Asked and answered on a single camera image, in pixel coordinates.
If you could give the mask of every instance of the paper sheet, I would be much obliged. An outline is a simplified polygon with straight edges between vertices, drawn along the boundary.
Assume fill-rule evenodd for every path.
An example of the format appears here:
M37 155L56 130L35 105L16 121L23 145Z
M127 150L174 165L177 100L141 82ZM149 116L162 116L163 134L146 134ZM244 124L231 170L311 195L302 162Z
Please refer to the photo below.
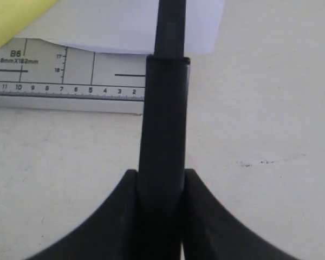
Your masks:
M158 5L158 0L60 0L17 37L104 53L148 54L154 50ZM186 53L213 51L223 8L224 0L187 0Z
M57 0L0 0L0 47L56 2Z

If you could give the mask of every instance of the sticky note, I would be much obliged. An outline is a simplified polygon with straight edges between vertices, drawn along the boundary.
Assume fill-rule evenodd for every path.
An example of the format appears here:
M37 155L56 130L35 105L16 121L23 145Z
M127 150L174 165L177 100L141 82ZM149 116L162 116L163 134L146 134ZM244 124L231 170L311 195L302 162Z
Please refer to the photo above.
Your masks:
M0 47L58 0L0 0Z

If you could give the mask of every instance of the white background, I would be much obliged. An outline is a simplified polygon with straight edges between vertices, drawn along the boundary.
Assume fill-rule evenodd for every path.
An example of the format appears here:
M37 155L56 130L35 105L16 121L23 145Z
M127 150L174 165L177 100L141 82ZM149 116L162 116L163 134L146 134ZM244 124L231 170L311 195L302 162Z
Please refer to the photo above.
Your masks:
M325 0L228 0L192 57L187 166L244 224L325 259ZM0 109L0 259L85 220L127 168L141 117Z

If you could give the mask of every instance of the ruler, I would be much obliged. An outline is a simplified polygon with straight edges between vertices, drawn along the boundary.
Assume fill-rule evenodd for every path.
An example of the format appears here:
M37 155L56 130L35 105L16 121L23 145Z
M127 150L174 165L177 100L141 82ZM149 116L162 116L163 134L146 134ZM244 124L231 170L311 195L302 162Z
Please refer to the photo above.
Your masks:
M13 39L0 48L0 107L141 114L145 65L145 55Z

